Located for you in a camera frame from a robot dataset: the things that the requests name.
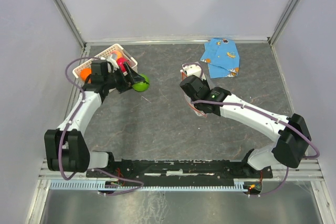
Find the clear zip top bag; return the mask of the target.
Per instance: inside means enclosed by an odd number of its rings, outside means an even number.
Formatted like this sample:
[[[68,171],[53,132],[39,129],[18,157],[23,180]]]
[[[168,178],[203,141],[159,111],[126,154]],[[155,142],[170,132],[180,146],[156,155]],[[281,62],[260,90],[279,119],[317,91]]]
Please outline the clear zip top bag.
[[[182,80],[186,79],[188,76],[191,76],[191,75],[195,75],[195,76],[199,77],[200,74],[201,74],[200,71],[197,71],[197,72],[191,72],[190,74],[188,74],[188,73],[185,72],[185,71],[181,71]],[[194,113],[195,113],[197,116],[199,116],[199,117],[204,117],[204,118],[207,117],[207,115],[206,115],[204,112],[198,110],[194,105],[191,104],[191,98],[189,98],[189,97],[187,96],[186,93],[184,94],[184,98],[185,98],[185,100],[186,100],[188,106],[194,111]]]

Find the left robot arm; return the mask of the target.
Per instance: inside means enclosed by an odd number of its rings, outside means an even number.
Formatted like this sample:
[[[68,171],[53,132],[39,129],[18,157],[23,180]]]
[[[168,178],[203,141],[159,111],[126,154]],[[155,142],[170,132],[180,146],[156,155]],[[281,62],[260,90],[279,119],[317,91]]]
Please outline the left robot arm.
[[[83,65],[90,72],[82,86],[75,84],[80,91],[78,101],[65,120],[44,135],[48,168],[59,171],[65,180],[68,180],[66,172],[83,173],[94,168],[105,177],[115,173],[113,154],[90,151],[83,136],[94,113],[111,91],[143,92],[150,85],[148,77],[138,74],[126,61],[119,66],[116,61],[104,57],[86,60]]]

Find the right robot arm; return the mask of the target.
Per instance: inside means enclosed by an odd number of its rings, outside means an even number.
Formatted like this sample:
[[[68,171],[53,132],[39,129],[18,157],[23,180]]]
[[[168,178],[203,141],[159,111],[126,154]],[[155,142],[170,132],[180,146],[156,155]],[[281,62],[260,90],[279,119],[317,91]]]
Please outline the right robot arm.
[[[304,158],[311,136],[303,116],[285,116],[249,104],[228,90],[210,88],[195,75],[186,77],[180,88],[190,104],[204,114],[215,114],[238,121],[268,137],[272,143],[248,152],[241,164],[246,177],[254,177],[267,166],[282,164],[297,168]]]

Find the green watermelon toy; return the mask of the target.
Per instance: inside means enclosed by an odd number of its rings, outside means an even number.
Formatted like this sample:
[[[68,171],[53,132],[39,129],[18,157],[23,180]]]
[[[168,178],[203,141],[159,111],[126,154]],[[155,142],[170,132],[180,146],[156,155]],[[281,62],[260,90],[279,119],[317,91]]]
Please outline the green watermelon toy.
[[[150,81],[149,81],[149,78],[145,74],[140,74],[140,76],[142,76],[145,80],[132,85],[132,88],[133,90],[137,92],[144,92],[149,88]]]

